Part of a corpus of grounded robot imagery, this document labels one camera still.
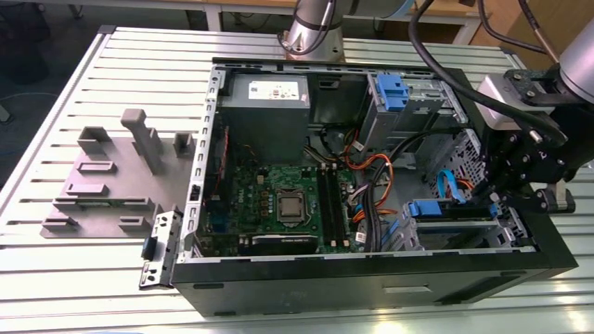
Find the floor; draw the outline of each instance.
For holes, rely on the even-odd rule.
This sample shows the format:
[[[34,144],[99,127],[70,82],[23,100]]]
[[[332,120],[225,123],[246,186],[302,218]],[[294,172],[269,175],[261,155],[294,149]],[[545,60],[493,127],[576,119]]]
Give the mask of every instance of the floor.
[[[53,95],[21,95],[19,93],[61,94],[66,82],[87,51],[99,27],[103,24],[160,29],[190,29],[189,18],[196,29],[206,29],[202,12],[141,8],[110,8],[85,6],[83,18],[77,20],[67,6],[46,5],[45,17],[51,28],[51,38],[39,43],[50,68],[47,78],[30,85],[17,85],[0,75],[0,103],[14,115],[14,120],[0,125],[0,187],[11,176],[21,156],[35,136],[57,99]],[[244,13],[242,23],[230,13],[224,14],[225,30],[234,32],[278,33],[292,25],[292,18],[280,15]],[[369,20],[349,20],[344,34],[350,38],[376,38]]]

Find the green circuit board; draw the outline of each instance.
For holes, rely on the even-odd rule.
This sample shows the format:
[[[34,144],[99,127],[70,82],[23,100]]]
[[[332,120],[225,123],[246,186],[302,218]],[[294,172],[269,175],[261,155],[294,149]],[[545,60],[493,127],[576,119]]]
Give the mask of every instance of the green circuit board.
[[[240,166],[236,168],[230,213],[226,217],[213,214],[209,217],[213,232],[202,233],[202,237],[212,238],[209,241],[213,242],[216,256],[238,256],[240,236],[264,234],[316,236],[318,237],[318,253],[357,251],[346,208],[342,208],[346,241],[337,242],[337,245],[329,245],[325,241],[317,172],[317,167],[312,166]],[[346,191],[354,182],[352,171],[340,170],[337,179],[341,191]],[[280,196],[288,193],[300,194],[304,199],[305,217],[300,223],[280,221]]]

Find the aluminum workbench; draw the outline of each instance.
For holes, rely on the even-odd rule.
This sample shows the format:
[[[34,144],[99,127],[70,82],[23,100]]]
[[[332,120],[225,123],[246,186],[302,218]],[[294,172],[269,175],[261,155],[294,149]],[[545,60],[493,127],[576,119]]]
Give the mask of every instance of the aluminum workbench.
[[[346,40],[358,63],[424,65],[406,42]],[[432,45],[477,86],[521,67],[492,47]],[[43,239],[87,125],[126,136],[142,108],[162,137],[200,129],[214,56],[284,58],[273,35],[118,28],[101,33],[0,193],[0,331],[93,331],[162,325],[198,333],[571,333],[594,331],[594,171],[569,186],[577,213],[555,218],[580,268],[472,305],[205,319],[176,290],[141,292],[141,239]],[[165,333],[164,328],[137,332]]]

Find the expansion slot bracket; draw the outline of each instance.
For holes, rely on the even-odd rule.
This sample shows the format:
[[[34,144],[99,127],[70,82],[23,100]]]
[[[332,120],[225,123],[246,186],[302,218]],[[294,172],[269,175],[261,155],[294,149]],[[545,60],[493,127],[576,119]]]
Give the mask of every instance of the expansion slot bracket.
[[[173,289],[172,274],[178,247],[182,214],[177,211],[158,214],[151,236],[142,248],[147,260],[142,268],[141,290]]]

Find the cpu socket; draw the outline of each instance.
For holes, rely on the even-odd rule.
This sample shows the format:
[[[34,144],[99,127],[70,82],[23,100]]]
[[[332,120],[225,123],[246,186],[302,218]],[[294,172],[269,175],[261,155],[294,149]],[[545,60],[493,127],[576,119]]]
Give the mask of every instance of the cpu socket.
[[[277,220],[289,228],[306,221],[306,198],[300,189],[277,191]]]

